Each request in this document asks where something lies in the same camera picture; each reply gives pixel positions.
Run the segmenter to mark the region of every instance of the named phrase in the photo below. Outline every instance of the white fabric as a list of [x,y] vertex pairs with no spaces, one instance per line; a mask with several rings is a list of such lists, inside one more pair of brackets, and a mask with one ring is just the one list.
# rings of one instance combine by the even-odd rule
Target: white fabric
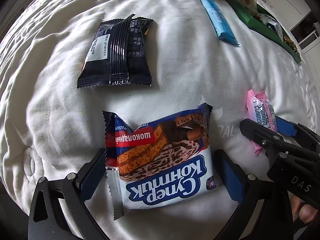
[[[136,128],[206,101],[215,110],[212,150],[223,148],[260,179],[266,179],[268,161],[253,154],[239,130],[248,90],[265,90],[276,114],[319,132],[319,96],[308,66],[248,29],[224,0],[214,1],[241,47],[217,39],[199,0],[32,2],[0,46],[0,173],[27,214],[40,176],[54,180],[77,172],[104,146],[102,110]],[[155,21],[146,43],[152,86],[77,89],[99,23],[132,13]],[[103,178],[87,205],[111,239],[212,239],[237,203],[220,187],[113,221]],[[70,215],[68,221],[77,233]]]

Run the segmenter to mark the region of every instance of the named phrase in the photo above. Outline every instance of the blue wrapper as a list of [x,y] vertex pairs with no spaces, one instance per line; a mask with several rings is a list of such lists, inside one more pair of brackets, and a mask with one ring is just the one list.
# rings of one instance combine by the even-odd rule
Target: blue wrapper
[[205,8],[212,25],[217,33],[218,39],[229,42],[231,44],[239,46],[235,36],[233,35],[226,19],[221,14],[217,5],[211,0],[200,0]]

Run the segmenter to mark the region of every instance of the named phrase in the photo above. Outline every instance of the chocolate cookie package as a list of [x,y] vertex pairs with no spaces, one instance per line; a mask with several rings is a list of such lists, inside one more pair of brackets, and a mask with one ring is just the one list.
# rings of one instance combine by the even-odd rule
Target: chocolate cookie package
[[78,78],[78,88],[151,85],[145,37],[153,20],[133,16],[100,23]]
[[191,199],[221,185],[213,175],[208,138],[211,109],[204,103],[135,131],[116,114],[103,112],[115,219],[130,210]]

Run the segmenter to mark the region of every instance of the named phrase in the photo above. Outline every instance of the printed logo on fabric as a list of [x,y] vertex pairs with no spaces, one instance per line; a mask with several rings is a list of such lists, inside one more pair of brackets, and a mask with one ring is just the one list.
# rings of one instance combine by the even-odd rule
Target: printed logo on fabric
[[206,174],[204,157],[197,155],[161,173],[126,185],[129,199],[152,206],[181,197],[188,198],[200,189],[200,178]]

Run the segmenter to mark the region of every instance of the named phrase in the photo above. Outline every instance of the metal screw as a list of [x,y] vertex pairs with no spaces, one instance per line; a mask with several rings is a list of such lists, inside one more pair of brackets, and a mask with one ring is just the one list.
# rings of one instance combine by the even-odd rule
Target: metal screw
[[76,175],[74,173],[69,173],[67,178],[68,179],[74,179],[76,177]]
[[248,174],[249,180],[255,180],[257,177],[254,174]]
[[45,181],[45,177],[41,177],[40,179],[38,179],[39,183],[43,183]]
[[279,156],[283,159],[286,159],[287,158],[287,155],[283,152],[279,152]]

